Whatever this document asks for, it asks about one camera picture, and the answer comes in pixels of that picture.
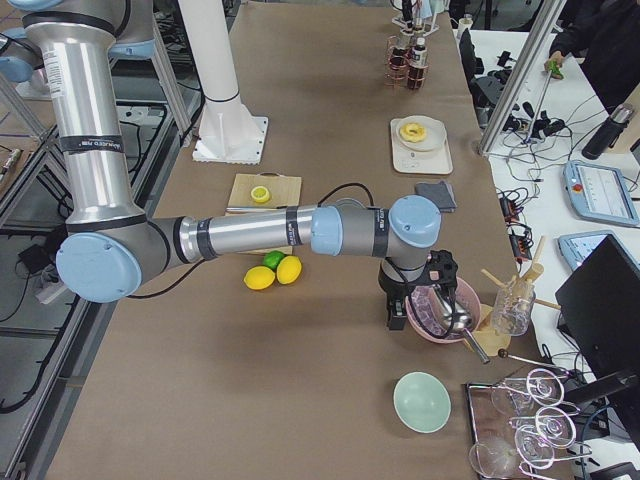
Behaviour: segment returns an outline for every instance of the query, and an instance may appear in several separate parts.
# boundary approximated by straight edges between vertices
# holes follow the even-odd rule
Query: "metal scoop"
[[[473,317],[471,317],[471,314],[458,302],[455,302],[456,310],[453,312],[449,301],[443,296],[442,289],[439,287],[436,286],[434,288],[434,293],[436,294],[437,299],[437,304],[433,305],[434,314],[440,326],[448,330],[451,322],[453,321],[451,334],[462,334],[469,346],[478,354],[482,363],[489,363],[491,361],[489,356],[475,339],[471,330],[469,330],[473,324]]]

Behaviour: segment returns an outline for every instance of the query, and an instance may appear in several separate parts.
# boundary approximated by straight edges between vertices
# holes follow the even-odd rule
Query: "pink bowl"
[[[418,317],[420,318],[420,322],[422,325],[426,326],[430,331],[435,334],[441,335],[446,330],[437,323],[432,305],[437,301],[435,298],[435,293],[432,287],[416,287],[411,294],[411,298],[413,299],[413,304],[416,307]],[[473,318],[473,323],[471,325],[471,331],[474,331],[478,327],[478,323],[480,323],[480,299],[476,292],[473,291],[473,288],[458,277],[458,288],[456,289],[456,301],[466,308],[471,317]],[[407,317],[409,319],[409,323],[414,328],[414,330],[421,337],[426,338],[435,343],[453,343],[461,341],[462,334],[455,333],[449,335],[446,339],[435,338],[429,335],[425,329],[420,325],[420,322],[415,318],[413,314],[413,309],[409,304],[409,299],[405,300],[405,308],[407,309]]]

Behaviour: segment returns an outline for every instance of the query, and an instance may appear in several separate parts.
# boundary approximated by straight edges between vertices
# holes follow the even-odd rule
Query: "table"
[[[526,40],[525,33],[516,32],[472,30],[471,37],[476,47],[476,56],[483,59],[486,72],[500,68],[497,66],[497,57],[503,50],[510,51],[512,57],[517,58]],[[540,52],[537,62],[540,65],[540,71],[542,71],[542,65],[547,58],[551,41],[552,37]],[[574,140],[579,140],[602,123],[607,118],[607,113],[599,99],[594,96],[591,85],[573,57],[566,59],[562,71],[565,79],[551,81],[543,109],[547,110],[549,117],[562,118],[570,124]],[[529,100],[535,108],[542,91],[543,80],[542,73],[534,72],[527,81],[518,103],[522,104],[523,101]],[[525,117],[523,112],[516,112],[516,115]],[[580,151],[588,138],[590,138],[589,135],[575,148],[571,159],[585,160]],[[494,146],[490,157],[496,186],[503,190],[524,186],[533,191],[534,184],[532,182],[522,182],[514,178],[514,176],[521,179],[528,178],[527,170],[531,165],[510,160],[509,165],[513,175],[507,167],[506,156],[519,153],[519,150],[512,151],[511,147],[519,140],[515,136],[507,134],[503,135],[501,140]],[[562,165],[566,162],[570,149],[571,141],[568,138],[549,138],[544,144],[534,147],[534,151],[541,152],[538,155],[538,160],[540,167],[545,169],[540,171],[542,182],[537,183],[540,187],[539,198],[527,203],[523,217],[524,222],[532,227],[536,242],[542,235],[548,237],[547,246],[541,257],[545,272],[536,282],[536,294],[540,299],[554,302],[555,292],[571,273],[555,242],[555,239],[560,235],[610,229],[615,231],[636,259],[640,258],[640,232],[638,229],[589,222],[574,213],[562,179]],[[557,158],[557,160],[548,161],[543,157]],[[526,161],[532,160],[530,155],[521,158]],[[637,179],[638,162],[630,152],[626,154],[604,153],[598,160],[589,161],[589,163],[620,168],[625,177]],[[556,329],[557,318],[558,313],[552,309],[540,305],[534,307],[532,320],[538,345],[540,348],[543,344],[547,345],[551,354],[573,351],[574,347]],[[573,368],[572,355],[559,356],[554,361],[566,368]],[[601,467],[589,464],[589,470],[597,470],[623,461],[633,461],[636,468],[640,468],[640,453],[630,442],[620,443],[614,440],[597,439],[588,443],[594,448],[593,458],[601,464]]]
[[[428,87],[417,92],[384,86],[393,16],[243,5],[231,39],[243,101],[270,118],[262,163],[196,163],[185,149],[158,216],[221,215],[237,172],[301,176],[303,204],[358,180],[390,206],[425,177],[393,171],[389,121],[431,115],[447,126],[459,204],[436,247],[450,249],[492,303],[495,287],[480,269],[505,276],[515,267],[489,164],[473,153],[480,132],[448,16],[429,37]],[[296,254],[303,274],[288,287],[247,290],[242,277],[259,259],[229,255],[171,295],[120,302],[47,478],[475,478],[462,384],[494,382],[514,362],[485,367],[462,344],[387,331],[375,260]],[[532,336],[513,351],[535,355]],[[408,430],[393,410],[396,381],[415,370],[451,395],[451,418],[432,435]]]

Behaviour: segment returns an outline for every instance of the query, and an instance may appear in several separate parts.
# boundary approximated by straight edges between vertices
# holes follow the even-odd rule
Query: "white table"
[[[476,56],[482,58],[485,65],[485,73],[501,68],[497,66],[497,60],[504,50],[510,51],[512,58],[517,58],[526,36],[526,33],[516,32],[471,31]],[[533,73],[530,75],[518,98],[518,104],[522,105],[522,102],[529,101],[535,109],[543,88],[545,77],[543,64],[548,57],[550,44],[551,38],[549,38],[539,55],[537,64],[540,65],[540,74]],[[604,111],[600,100],[594,96],[591,85],[573,57],[566,59],[562,72],[565,79],[551,80],[542,109],[547,110],[549,117],[562,118],[566,123],[570,124],[574,141],[577,141],[577,139],[580,139],[602,123],[606,119],[607,113]],[[516,115],[523,118],[526,117],[522,110],[516,112]],[[587,118],[588,120],[584,122],[571,125],[572,122]],[[571,155],[572,160],[585,160],[580,152],[588,138],[574,149]],[[571,274],[571,269],[562,258],[557,246],[556,239],[560,235],[610,229],[622,240],[631,254],[636,259],[640,259],[640,230],[585,221],[574,212],[565,191],[561,166],[566,163],[567,154],[571,148],[568,138],[550,137],[543,144],[533,146],[534,151],[552,147],[541,152],[540,156],[552,159],[562,156],[557,161],[548,161],[538,157],[539,166],[541,168],[549,166],[549,168],[545,168],[539,174],[532,172],[534,178],[539,176],[542,180],[536,184],[518,181],[514,178],[514,176],[521,179],[528,178],[528,169],[533,165],[512,159],[509,161],[509,165],[513,176],[509,171],[505,156],[509,156],[511,153],[518,154],[526,150],[513,149],[506,145],[516,145],[519,142],[520,140],[515,135],[503,134],[493,147],[489,161],[491,162],[493,178],[497,188],[512,190],[524,186],[530,192],[533,192],[534,185],[540,188],[539,197],[525,205],[524,215],[521,217],[522,221],[532,228],[536,244],[542,235],[547,236],[547,244],[541,257],[541,263],[544,265],[545,271],[536,282],[536,295],[538,298],[555,302],[555,292]],[[525,155],[521,158],[527,162],[532,160],[531,155]],[[640,168],[631,153],[617,155],[605,153],[598,160],[590,163],[619,168],[625,177],[631,179],[636,178]],[[638,196],[638,192],[640,192],[640,189],[636,190],[635,195],[632,193],[632,196]],[[630,294],[637,295],[638,292],[631,292]],[[540,305],[534,307],[532,320],[538,346],[541,347],[542,344],[546,344],[551,354],[574,350],[574,347],[556,329],[557,319],[558,312],[556,310]],[[572,355],[554,358],[554,362],[567,368],[573,368]],[[624,461],[632,461],[636,468],[640,468],[640,452],[631,442],[620,443],[609,438],[591,440],[588,443],[594,449],[593,459],[601,464],[600,467],[588,464],[589,470],[598,470]]]

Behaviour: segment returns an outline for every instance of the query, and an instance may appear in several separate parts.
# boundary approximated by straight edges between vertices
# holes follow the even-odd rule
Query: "mint green bowl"
[[[398,380],[393,405],[402,423],[419,433],[440,430],[451,414],[447,389],[436,377],[424,372],[407,373]]]

